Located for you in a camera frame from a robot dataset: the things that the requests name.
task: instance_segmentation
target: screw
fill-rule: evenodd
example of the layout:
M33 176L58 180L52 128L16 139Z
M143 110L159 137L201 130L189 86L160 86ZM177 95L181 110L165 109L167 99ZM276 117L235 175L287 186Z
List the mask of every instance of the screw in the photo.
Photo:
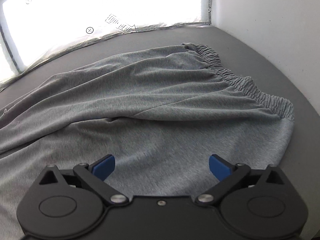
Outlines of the screw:
M211 202L213 199L213 196L210 194L202 194L198 197L198 200L203 203Z
M157 204L158 204L159 206L165 206L167 203L166 203L166 201L164 201L164 200L159 200L159 201L157 202Z
M127 197L121 194L111 196L110 200L113 203L124 203L127 201Z

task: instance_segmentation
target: white fabric backdrop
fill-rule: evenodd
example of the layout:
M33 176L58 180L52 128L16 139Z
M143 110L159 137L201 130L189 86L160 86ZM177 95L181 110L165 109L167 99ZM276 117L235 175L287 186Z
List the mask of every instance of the white fabric backdrop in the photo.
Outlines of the white fabric backdrop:
M0 0L0 24L17 68L22 72L64 51L114 35L188 23L211 24L209 2L211 0Z

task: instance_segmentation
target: white wall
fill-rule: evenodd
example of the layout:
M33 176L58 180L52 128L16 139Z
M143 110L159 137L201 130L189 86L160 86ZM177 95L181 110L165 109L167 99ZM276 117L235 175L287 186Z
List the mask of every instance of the white wall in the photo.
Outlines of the white wall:
M320 114L320 0L212 0L212 25L267 58Z

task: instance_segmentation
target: blue gripper pad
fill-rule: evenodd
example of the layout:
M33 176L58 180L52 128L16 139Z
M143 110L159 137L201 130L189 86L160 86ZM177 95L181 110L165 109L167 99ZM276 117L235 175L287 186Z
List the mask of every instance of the blue gripper pad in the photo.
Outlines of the blue gripper pad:
M113 155L96 164L92 168L92 174L101 180L105 180L114 170L116 160Z
M211 155L209 158L209 168L219 181L222 181L232 174L232 169L218 160L214 155Z

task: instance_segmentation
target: gray fabric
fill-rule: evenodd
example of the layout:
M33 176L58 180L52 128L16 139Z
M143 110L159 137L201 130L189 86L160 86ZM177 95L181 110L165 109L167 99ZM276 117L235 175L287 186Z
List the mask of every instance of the gray fabric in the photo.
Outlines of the gray fabric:
M294 126L290 101L261 92L221 66L211 48L191 43L54 75L0 115L4 239L23 236L16 207L45 165L69 169L113 154L106 182L128 197L194 198L218 182L211 154L264 169L280 162Z

